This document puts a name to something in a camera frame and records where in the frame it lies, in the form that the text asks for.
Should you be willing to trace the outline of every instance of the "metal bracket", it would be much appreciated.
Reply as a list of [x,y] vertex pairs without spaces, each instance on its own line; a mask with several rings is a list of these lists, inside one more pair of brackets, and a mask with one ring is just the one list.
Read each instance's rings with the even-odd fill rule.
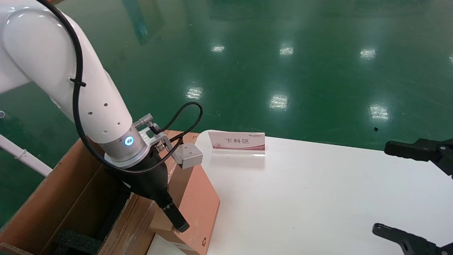
[[[151,129],[146,127],[139,131],[139,134],[148,146],[157,146],[157,144],[162,141],[168,152],[173,149],[173,145],[170,143],[169,138],[164,132],[154,135]],[[171,156],[182,169],[196,166],[203,161],[203,153],[191,142],[179,146]]]

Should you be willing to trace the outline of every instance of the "open cardboard box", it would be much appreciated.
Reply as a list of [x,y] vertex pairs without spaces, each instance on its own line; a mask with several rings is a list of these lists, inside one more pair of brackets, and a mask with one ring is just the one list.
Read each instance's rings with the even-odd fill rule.
[[181,233],[158,208],[150,228],[187,255],[206,255],[220,198],[201,165],[176,171],[169,182],[173,202],[190,227]]
[[[166,133],[173,137],[180,132]],[[188,133],[184,142],[195,142],[197,137],[196,133]],[[169,177],[180,169],[172,158],[165,163]],[[158,207],[149,199],[127,193],[129,197],[124,206],[120,205],[119,215],[112,216],[118,196],[124,196],[121,186],[77,141],[4,226],[0,251],[49,255],[57,246],[54,239],[58,232],[72,230],[92,238],[103,237],[99,255],[145,255],[154,237],[149,224]],[[111,228],[106,228],[109,218]]]

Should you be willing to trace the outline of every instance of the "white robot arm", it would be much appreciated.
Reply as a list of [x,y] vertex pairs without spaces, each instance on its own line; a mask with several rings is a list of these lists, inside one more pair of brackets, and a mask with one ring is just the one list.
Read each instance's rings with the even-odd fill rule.
[[[164,161],[172,156],[182,168],[201,163],[202,154],[193,144],[180,146],[182,136],[201,118],[198,103],[187,103],[177,112],[178,115],[190,104],[200,107],[195,125],[172,139],[163,133],[165,128],[160,130],[152,122],[150,114],[133,123],[120,93],[81,28],[47,0],[0,3],[0,60],[0,93],[34,81],[76,124],[88,150],[113,175],[134,193],[155,200],[176,229],[181,232],[188,229],[168,194]],[[138,131],[142,125],[148,127]],[[104,156],[91,148],[85,135],[103,148]],[[172,147],[170,142],[175,140],[178,143]],[[160,158],[156,148],[161,141],[169,152],[164,158]]]

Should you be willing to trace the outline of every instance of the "white table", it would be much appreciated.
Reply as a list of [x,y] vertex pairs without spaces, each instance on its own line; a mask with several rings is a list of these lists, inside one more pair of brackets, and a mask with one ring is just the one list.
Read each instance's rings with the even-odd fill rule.
[[[261,159],[219,156],[207,131],[195,144],[221,200],[209,255],[402,255],[377,222],[453,242],[453,180],[430,162],[273,137]],[[148,254],[184,253],[156,236]]]

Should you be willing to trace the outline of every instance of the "sign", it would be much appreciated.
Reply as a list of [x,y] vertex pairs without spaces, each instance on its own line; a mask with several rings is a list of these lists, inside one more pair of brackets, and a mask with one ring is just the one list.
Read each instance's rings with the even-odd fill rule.
[[264,151],[265,134],[250,132],[208,132],[213,149]]

